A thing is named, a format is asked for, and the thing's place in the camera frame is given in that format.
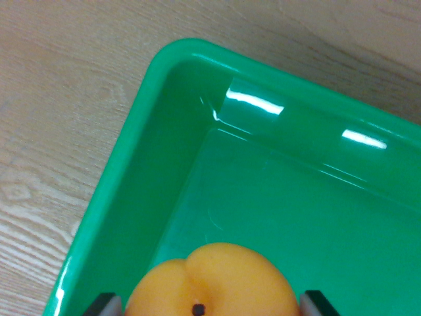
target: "tray rim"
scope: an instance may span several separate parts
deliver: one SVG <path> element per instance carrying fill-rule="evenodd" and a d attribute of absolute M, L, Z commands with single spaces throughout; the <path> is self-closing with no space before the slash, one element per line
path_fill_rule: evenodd
<path fill-rule="evenodd" d="M 126 167 L 136 150 L 136 145 L 168 73 L 180 63 L 197 60 L 228 68 L 250 80 L 257 77 L 265 86 L 273 87 L 278 91 L 280 90 L 279 81 L 283 84 L 287 83 L 283 87 L 285 91 L 305 90 L 306 93 L 302 93 L 303 95 L 311 93 L 315 99 L 318 98 L 318 102 L 315 102 L 317 109 L 347 120 L 380 128 L 421 150 L 421 126 L 203 39 L 188 38 L 174 41 L 155 55 L 145 73 L 132 108 L 62 264 L 43 316 L 57 316 L 61 309 L 66 308 L 67 300 L 63 300 L 65 294 L 73 291 L 76 285 L 99 227 L 105 219 L 105 210 L 110 207 L 114 199 L 116 193 L 114 188 L 118 187 L 123 179 Z"/>

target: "green plastic tray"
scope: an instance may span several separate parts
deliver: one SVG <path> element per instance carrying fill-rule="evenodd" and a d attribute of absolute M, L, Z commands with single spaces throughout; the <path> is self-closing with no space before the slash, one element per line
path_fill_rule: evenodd
<path fill-rule="evenodd" d="M 151 63 L 45 316 L 123 303 L 211 242 L 262 253 L 342 315 L 417 315 L 421 128 L 198 39 Z"/>

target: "orange peach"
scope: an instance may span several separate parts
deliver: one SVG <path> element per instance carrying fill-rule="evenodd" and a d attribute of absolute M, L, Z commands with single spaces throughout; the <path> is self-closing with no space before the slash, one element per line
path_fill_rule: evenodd
<path fill-rule="evenodd" d="M 284 276 L 262 255 L 209 244 L 186 260 L 152 269 L 133 291 L 125 316 L 299 316 Z"/>

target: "wooden table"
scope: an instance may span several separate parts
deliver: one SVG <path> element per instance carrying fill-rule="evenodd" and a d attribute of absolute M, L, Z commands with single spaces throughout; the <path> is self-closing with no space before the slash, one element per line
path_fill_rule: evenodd
<path fill-rule="evenodd" d="M 200 37 L 421 124 L 418 0 L 0 4 L 0 315 L 40 315 L 153 55 Z"/>

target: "glossy plastic surface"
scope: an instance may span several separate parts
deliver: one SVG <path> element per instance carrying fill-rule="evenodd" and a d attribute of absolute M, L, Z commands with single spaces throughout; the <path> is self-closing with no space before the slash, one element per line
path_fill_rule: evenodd
<path fill-rule="evenodd" d="M 421 128 L 198 39 L 153 60 L 44 316 L 124 303 L 208 242 L 261 252 L 342 315 L 417 315 Z"/>

